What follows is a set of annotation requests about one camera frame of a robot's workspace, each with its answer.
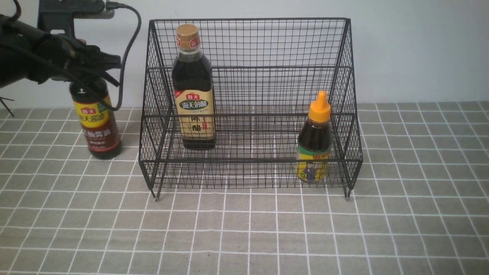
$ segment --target tiled floor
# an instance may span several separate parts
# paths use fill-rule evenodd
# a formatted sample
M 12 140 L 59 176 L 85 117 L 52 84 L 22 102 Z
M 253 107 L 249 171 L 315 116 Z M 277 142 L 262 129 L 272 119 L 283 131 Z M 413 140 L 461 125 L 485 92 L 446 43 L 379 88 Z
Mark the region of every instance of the tiled floor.
M 489 270 L 489 103 L 360 104 L 338 189 L 169 190 L 93 160 L 71 110 L 0 110 L 0 274 L 477 275 Z

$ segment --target yellow bottle label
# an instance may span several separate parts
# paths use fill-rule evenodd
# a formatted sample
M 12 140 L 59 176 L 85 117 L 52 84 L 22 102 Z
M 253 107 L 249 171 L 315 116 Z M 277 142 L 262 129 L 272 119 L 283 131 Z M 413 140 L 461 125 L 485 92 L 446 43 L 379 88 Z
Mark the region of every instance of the yellow bottle label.
M 104 101 L 109 105 L 111 104 L 111 99 L 108 96 Z M 109 110 L 98 102 L 86 104 L 74 101 L 73 103 L 75 104 L 75 109 L 80 117 L 82 126 L 87 128 L 97 128 L 104 125 L 109 120 Z
M 214 120 L 214 100 L 212 90 L 175 91 L 175 102 L 180 117 L 180 130 L 185 139 L 213 139 L 216 135 Z
M 327 160 L 330 157 L 331 147 L 323 152 L 312 152 L 297 145 L 298 160 Z M 318 183 L 328 172 L 328 167 L 324 161 L 307 161 L 297 164 L 297 177 L 307 183 Z

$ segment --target dark liquid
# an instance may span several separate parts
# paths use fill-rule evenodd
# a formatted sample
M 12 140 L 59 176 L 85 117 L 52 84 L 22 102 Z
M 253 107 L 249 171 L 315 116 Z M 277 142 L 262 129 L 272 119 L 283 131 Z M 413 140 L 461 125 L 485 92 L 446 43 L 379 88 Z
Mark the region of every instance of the dark liquid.
M 211 63 L 202 54 L 179 53 L 172 68 L 173 87 L 177 91 L 184 90 L 212 90 L 212 67 Z M 191 150 L 209 150 L 216 146 L 216 138 L 212 139 L 185 139 L 183 146 Z
M 310 119 L 306 121 L 299 133 L 299 145 L 312 152 L 324 152 L 329 149 L 333 139 L 329 121 L 326 123 L 314 123 Z

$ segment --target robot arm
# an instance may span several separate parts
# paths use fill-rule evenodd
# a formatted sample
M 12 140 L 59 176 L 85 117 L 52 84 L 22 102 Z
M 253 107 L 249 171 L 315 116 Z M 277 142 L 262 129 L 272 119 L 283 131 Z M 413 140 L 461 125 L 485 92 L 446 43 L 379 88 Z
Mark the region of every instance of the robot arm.
M 70 81 L 81 85 L 95 100 L 106 105 L 85 83 L 102 77 L 119 86 L 119 102 L 122 104 L 124 67 L 129 50 L 141 27 L 141 17 L 132 7 L 102 0 L 40 0 L 38 28 L 18 21 L 20 6 L 14 0 L 17 12 L 9 17 L 0 15 L 0 88 L 23 78 L 39 84 L 47 79 Z M 104 53 L 97 46 L 86 45 L 76 39 L 74 18 L 111 18 L 113 10 L 127 8 L 136 13 L 138 25 L 121 61 L 120 56 Z M 63 33 L 52 34 L 53 30 Z M 120 80 L 106 71 L 121 69 Z

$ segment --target wire basket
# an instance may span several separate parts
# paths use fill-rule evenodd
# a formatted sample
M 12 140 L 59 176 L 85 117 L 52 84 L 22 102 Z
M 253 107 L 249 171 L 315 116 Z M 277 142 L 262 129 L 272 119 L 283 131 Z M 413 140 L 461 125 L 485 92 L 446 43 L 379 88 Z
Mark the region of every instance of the wire basket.
M 216 147 L 186 150 L 173 96 L 175 29 L 200 29 L 214 81 Z M 309 104 L 328 91 L 333 148 L 320 183 L 296 174 L 297 136 Z M 162 188 L 342 187 L 363 162 L 350 19 L 151 20 L 139 164 L 153 197 Z

